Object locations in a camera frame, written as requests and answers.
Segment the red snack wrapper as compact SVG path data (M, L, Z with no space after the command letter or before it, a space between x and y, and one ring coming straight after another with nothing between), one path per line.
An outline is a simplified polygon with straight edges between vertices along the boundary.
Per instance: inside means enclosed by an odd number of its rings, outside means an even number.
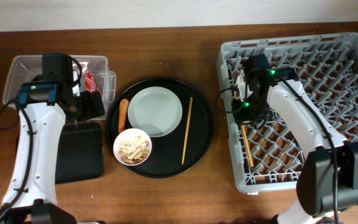
M89 91L91 93L97 91L100 92L92 72L88 72L85 74L84 84L85 84L86 91Z

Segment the wooden chopstick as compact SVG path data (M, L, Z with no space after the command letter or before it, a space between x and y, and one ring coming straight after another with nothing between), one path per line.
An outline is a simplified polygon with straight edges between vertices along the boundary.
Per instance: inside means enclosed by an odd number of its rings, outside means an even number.
M188 116L187 116L187 120L186 120L185 137L184 137L184 143L183 143L182 159L181 159L181 164L182 165L184 165L184 163L185 163L185 155L186 155L186 147L187 147L187 142L188 142L188 133L189 133L190 121L191 121L192 105L193 105L193 97L190 97L190 102L189 102L189 107L188 107Z
M249 142L248 142L248 138L247 138L246 127L244 125L241 125L241 131L242 131L242 135L243 135L245 146L246 146L246 153L247 153L247 158L249 161L249 166L254 167L254 161L252 158L252 154L251 154L251 150L250 150L250 146L249 146Z

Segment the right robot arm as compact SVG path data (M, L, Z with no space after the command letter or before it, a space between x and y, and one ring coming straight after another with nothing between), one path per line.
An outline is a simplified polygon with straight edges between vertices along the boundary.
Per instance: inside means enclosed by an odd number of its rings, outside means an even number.
M232 102L237 124L261 128L274 110L306 159L297 200L272 223L339 223L339 212L358 205L358 141L339 133L313 104L291 66L272 68L264 54L239 58Z

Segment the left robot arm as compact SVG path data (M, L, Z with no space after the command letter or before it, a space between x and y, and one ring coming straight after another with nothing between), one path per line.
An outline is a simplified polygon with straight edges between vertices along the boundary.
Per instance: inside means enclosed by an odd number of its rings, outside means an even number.
M2 200L0 223L76 223L59 208L55 192L58 144L66 116L80 119L83 100L74 91L81 79L72 73L39 75L21 85L14 103L20 134L11 183Z

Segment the grey dishwasher rack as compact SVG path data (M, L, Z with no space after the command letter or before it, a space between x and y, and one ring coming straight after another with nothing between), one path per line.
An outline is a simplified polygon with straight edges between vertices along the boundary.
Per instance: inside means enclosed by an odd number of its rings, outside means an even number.
M284 120L275 111L258 129L237 124L231 91L241 66L237 60L264 54L271 67L293 67L306 94L324 117L351 142L358 141L358 33L240 40L223 43L216 70L227 111L234 181L245 194L294 189L305 158ZM254 161L249 166L241 131L246 127Z

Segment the orange carrot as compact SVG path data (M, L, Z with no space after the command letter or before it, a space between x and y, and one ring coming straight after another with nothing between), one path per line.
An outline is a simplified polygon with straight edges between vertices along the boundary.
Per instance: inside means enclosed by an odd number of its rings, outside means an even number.
M119 104L119 120L118 120L119 133L125 130L128 107L129 107L129 100L122 99Z

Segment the black rectangular tray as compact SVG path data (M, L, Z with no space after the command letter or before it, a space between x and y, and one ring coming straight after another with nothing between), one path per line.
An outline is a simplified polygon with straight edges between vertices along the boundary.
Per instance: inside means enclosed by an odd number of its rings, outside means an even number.
M104 174L103 137L99 123L65 125L39 139L34 175L56 184L95 179Z

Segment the white bowl with food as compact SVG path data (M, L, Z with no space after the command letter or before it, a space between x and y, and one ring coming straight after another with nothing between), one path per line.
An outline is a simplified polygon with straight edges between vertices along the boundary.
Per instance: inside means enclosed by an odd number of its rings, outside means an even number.
M116 159L125 166L145 162L152 152L152 141L143 130L131 128L120 133L113 143Z

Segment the round black tray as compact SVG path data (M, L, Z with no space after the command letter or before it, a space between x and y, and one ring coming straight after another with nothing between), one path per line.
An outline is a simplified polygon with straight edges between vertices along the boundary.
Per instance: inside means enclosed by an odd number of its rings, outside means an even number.
M124 90L110 106L106 118L106 140L112 151L114 140L119 135L120 101L122 99L131 100L136 93L152 86L164 87L174 92L181 101L184 117L178 127L170 134L151 139L152 152L145 162L137 166L126 166L126 169L149 178L173 177L195 166L206 154L213 140L213 112L206 98L193 86L170 77L153 77L135 82ZM190 97L193 97L193 105L185 163L182 165L181 159Z

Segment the grey plate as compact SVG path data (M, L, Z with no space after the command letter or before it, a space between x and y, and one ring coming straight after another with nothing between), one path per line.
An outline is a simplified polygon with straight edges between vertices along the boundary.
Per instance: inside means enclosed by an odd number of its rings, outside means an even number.
M128 118L133 128L152 138L170 134L180 124L183 108L171 90L152 86L136 93L129 102Z

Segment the clear plastic bin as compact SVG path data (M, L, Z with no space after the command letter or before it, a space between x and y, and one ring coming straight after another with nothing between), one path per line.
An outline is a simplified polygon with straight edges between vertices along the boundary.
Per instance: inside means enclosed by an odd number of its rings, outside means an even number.
M91 70L102 96L105 112L109 96L114 93L113 72L108 70L106 57L91 57L92 62L101 62L103 67ZM86 72L82 70L81 88L85 86ZM14 105L23 128L54 128L61 130L68 121L67 113L75 114L75 99L71 90L59 89L57 82L42 79L42 55L20 56L12 62L4 90L3 109Z

